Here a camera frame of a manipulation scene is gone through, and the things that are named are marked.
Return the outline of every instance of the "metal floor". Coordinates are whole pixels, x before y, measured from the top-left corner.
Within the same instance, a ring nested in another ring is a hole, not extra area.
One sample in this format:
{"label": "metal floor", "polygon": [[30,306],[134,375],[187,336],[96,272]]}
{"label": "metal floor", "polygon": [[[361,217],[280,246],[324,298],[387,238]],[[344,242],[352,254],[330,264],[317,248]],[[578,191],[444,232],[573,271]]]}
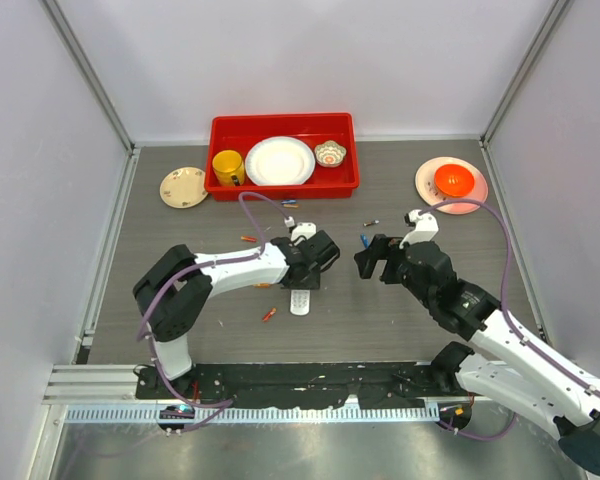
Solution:
{"label": "metal floor", "polygon": [[[477,141],[362,142],[357,145],[360,187],[351,198],[303,200],[293,210],[299,221],[323,228],[342,250],[341,258],[311,294],[311,313],[293,317],[289,292],[245,288],[208,302],[189,334],[192,357],[200,362],[344,362],[430,360],[449,341],[458,340],[431,320],[401,286],[360,280],[353,254],[362,249],[360,233],[402,235],[405,212],[424,206],[414,175],[426,160],[454,156],[487,169]],[[181,166],[205,168],[206,147],[143,148],[109,275],[89,357],[91,364],[130,364],[148,360],[147,347],[134,340],[140,320],[133,285],[171,246],[186,243],[193,252],[248,248],[240,235],[251,226],[237,202],[216,202],[177,210],[162,203],[163,177]],[[495,195],[488,202],[496,205]],[[280,215],[264,202],[250,202],[271,236],[285,235]],[[505,246],[497,222],[486,212],[437,215],[436,241],[458,274],[493,294],[499,292]],[[380,220],[374,227],[362,222]],[[512,269],[510,305],[517,318],[535,329],[517,267]],[[278,313],[269,323],[262,316]]]}
{"label": "metal floor", "polygon": [[[509,412],[474,407],[469,430],[500,431]],[[211,426],[169,438],[153,425],[66,425],[51,480],[585,480],[524,419],[497,442],[454,437],[433,423]],[[93,453],[115,454],[98,458]]]}

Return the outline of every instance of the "pink plate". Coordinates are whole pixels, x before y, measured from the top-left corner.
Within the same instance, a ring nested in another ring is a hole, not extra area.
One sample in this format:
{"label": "pink plate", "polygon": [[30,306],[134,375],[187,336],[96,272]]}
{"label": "pink plate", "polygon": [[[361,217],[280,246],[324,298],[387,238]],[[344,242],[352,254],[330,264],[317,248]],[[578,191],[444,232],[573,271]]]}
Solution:
{"label": "pink plate", "polygon": [[[487,180],[484,178],[484,175],[480,173],[480,170],[470,163],[460,160],[459,158],[437,157],[423,163],[416,172],[416,190],[425,202],[427,202],[429,205],[435,205],[436,203],[453,198],[448,197],[439,191],[433,179],[436,170],[447,163],[462,165],[463,167],[467,168],[476,179],[476,185],[473,187],[472,192],[464,198],[471,198],[481,202],[484,202],[487,199],[487,196],[489,195],[489,187],[487,185]],[[474,212],[478,208],[480,207],[477,205],[456,203],[454,205],[445,205],[444,207],[440,207],[438,208],[438,211],[450,213],[452,215],[464,215],[465,213]]]}

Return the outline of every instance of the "red plastic tray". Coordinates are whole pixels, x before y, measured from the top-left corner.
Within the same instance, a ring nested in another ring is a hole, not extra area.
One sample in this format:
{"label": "red plastic tray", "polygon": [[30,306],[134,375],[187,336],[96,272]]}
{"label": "red plastic tray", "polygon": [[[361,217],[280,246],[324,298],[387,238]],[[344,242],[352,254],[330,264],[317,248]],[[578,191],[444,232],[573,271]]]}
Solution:
{"label": "red plastic tray", "polygon": [[[223,187],[218,183],[211,166],[218,152],[236,150],[246,159],[256,143],[276,136],[297,138],[311,150],[327,140],[334,140],[347,149],[347,155],[342,165],[335,168],[325,168],[316,163],[313,174],[302,185],[259,187],[249,178],[239,187]],[[353,120],[348,113],[216,117],[213,120],[204,186],[216,200],[235,201],[241,192],[247,191],[276,199],[344,198],[350,197],[359,184]]]}

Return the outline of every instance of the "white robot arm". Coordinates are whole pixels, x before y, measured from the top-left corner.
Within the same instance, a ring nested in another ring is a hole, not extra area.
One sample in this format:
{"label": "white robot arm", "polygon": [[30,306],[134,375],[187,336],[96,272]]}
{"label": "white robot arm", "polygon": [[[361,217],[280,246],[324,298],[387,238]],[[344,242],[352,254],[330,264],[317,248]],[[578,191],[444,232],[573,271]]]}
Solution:
{"label": "white robot arm", "polygon": [[495,297],[457,278],[449,257],[431,241],[438,231],[431,214],[414,210],[405,219],[415,227],[407,236],[376,235],[366,250],[355,255],[360,277],[370,278],[376,262],[386,260],[382,282],[403,285],[442,328],[506,363],[494,365],[466,345],[452,342],[432,362],[441,383],[459,385],[521,414],[557,439],[575,463],[600,475],[600,379],[560,355],[510,314],[508,321]]}
{"label": "white robot arm", "polygon": [[259,256],[259,249],[223,254],[193,254],[185,245],[172,247],[136,284],[133,295],[144,314],[158,291],[177,272],[195,264],[201,267],[182,278],[181,288],[167,290],[151,315],[148,327],[155,337],[155,350],[168,380],[192,367],[187,333],[205,302],[224,292],[257,283],[279,283],[285,288],[320,288],[320,274],[340,256],[331,238],[319,231],[309,238],[274,238]]}

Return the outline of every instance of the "white bracket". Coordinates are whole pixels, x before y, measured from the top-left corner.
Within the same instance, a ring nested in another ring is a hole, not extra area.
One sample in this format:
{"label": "white bracket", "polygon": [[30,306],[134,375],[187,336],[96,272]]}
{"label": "white bracket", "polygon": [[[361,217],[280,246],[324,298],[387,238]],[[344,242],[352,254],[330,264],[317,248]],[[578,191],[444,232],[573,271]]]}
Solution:
{"label": "white bracket", "polygon": [[420,210],[409,212],[409,221],[415,223],[416,226],[404,236],[400,242],[400,248],[404,248],[406,244],[413,245],[414,243],[428,242],[438,233],[436,217],[430,213],[420,215],[419,212]]}

